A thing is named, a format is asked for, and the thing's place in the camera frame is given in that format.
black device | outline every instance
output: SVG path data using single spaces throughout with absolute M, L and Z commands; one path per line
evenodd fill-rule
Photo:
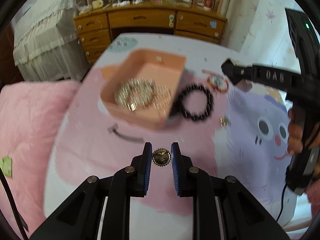
M 236 66 L 230 60 L 223 63 L 221 68 L 233 84 L 245 79 L 287 92 L 286 100 L 293 102 L 296 113 L 295 122 L 303 128 L 302 142 L 305 146 L 300 154 L 295 154 L 291 159 L 286 172 L 286 184 L 294 193 L 302 195 L 311 181 L 319 157 L 319 147 L 309 149 L 311 143 L 306 145 L 306 141 L 315 124 L 320 121 L 320 45 L 305 13 L 291 9 L 285 11 L 301 75 L 259 65 Z
M 281 226 L 233 176 L 209 176 L 181 155 L 178 143 L 171 147 L 172 170 L 178 196 L 193 198 L 193 240 L 285 240 Z M 98 179 L 86 179 L 32 234 L 30 240 L 94 240 L 97 238 L 104 199 L 107 196 L 101 240 L 129 239 L 131 197 L 148 190 L 152 146 L 131 165 Z

black beaded bracelet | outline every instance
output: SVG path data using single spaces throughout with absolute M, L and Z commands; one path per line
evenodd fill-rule
M 203 93 L 207 96 L 207 108 L 202 114 L 191 114 L 188 110 L 185 109 L 183 105 L 184 98 L 195 90 L 203 91 Z M 209 89 L 205 88 L 203 85 L 192 84 L 191 86 L 187 86 L 183 91 L 181 91 L 181 93 L 178 95 L 176 104 L 179 106 L 184 118 L 190 118 L 194 122 L 204 121 L 213 110 L 213 95 L 209 91 Z

purple cartoon character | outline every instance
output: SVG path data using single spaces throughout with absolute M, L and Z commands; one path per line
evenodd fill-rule
M 218 146 L 214 138 L 218 175 L 235 176 L 273 215 L 277 216 L 290 163 L 287 153 L 287 110 L 270 95 L 243 92 L 228 93 L 230 125 Z M 286 201 L 292 194 L 286 192 Z

orange plastic box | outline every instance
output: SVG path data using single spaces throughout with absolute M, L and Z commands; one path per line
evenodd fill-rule
M 185 62 L 186 58 L 183 56 L 162 51 L 149 49 L 133 51 L 102 89 L 101 101 L 114 117 L 145 128 L 161 129 L 168 119 Z M 168 87 L 171 92 L 170 104 L 163 110 L 157 110 L 151 104 L 133 112 L 119 107 L 115 101 L 115 91 L 121 82 L 131 78 L 153 79 L 157 85 Z

green paper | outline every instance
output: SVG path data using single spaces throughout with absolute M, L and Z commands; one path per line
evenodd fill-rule
M 12 159 L 9 156 L 0 159 L 0 168 L 6 177 L 12 177 Z

